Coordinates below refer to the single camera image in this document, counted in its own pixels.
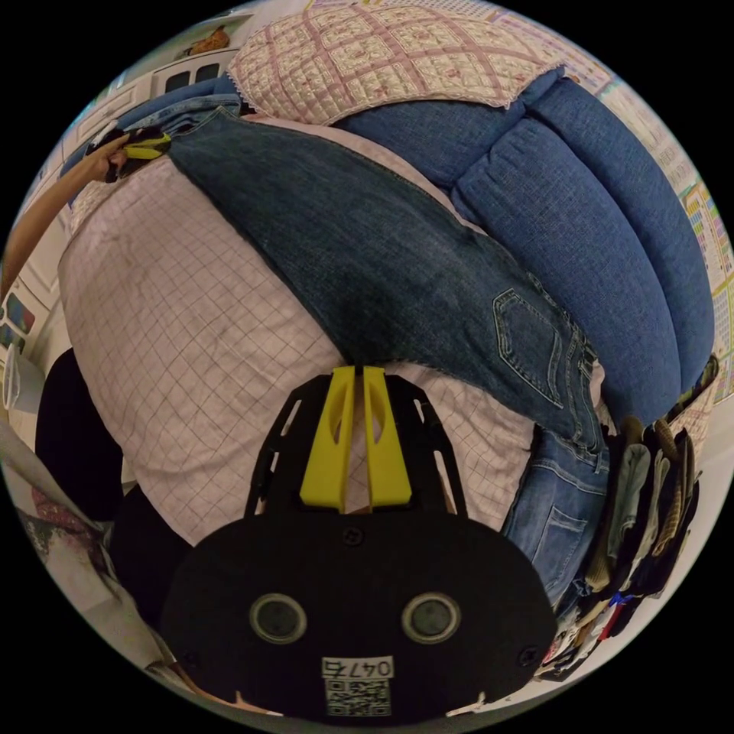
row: qr code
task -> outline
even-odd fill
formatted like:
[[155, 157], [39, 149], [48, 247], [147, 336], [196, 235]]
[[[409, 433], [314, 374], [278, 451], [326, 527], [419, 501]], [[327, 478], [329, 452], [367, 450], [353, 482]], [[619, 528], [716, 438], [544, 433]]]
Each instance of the qr code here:
[[327, 680], [329, 716], [390, 716], [389, 680]]

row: human hand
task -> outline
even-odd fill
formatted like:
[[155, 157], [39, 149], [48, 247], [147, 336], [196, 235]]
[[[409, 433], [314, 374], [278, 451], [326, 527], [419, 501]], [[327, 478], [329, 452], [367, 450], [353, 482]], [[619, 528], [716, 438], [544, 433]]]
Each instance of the human hand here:
[[115, 138], [101, 148], [97, 148], [93, 153], [85, 156], [82, 163], [86, 168], [86, 177], [90, 181], [104, 181], [110, 165], [119, 168], [127, 160], [125, 151], [120, 148], [130, 139], [130, 134], [123, 135], [121, 138]]

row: sticker label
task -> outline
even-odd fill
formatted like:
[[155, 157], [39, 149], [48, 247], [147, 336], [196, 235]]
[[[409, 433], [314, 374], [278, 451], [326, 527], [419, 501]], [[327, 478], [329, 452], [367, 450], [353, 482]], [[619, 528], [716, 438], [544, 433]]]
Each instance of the sticker label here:
[[329, 716], [390, 716], [392, 656], [384, 658], [322, 658]]

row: checkered bed sheet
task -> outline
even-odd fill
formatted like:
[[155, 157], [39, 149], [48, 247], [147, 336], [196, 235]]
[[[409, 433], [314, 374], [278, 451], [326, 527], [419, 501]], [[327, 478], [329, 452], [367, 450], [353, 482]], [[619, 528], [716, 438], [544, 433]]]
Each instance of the checkered bed sheet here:
[[[60, 263], [71, 343], [143, 492], [196, 544], [242, 517], [258, 451], [291, 391], [342, 360], [169, 159], [105, 187], [96, 206], [76, 221]], [[469, 516], [499, 530], [529, 458], [532, 422], [434, 370], [387, 372], [426, 391], [452, 440]], [[348, 512], [368, 504], [357, 395]]]

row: quilted pillow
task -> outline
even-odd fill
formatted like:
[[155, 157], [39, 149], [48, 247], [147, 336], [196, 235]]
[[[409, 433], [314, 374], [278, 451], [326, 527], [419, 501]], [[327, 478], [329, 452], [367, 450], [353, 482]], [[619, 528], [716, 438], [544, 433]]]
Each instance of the quilted pillow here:
[[507, 109], [557, 53], [432, 8], [307, 10], [253, 35], [228, 73], [271, 117], [329, 125], [380, 105], [454, 99]]

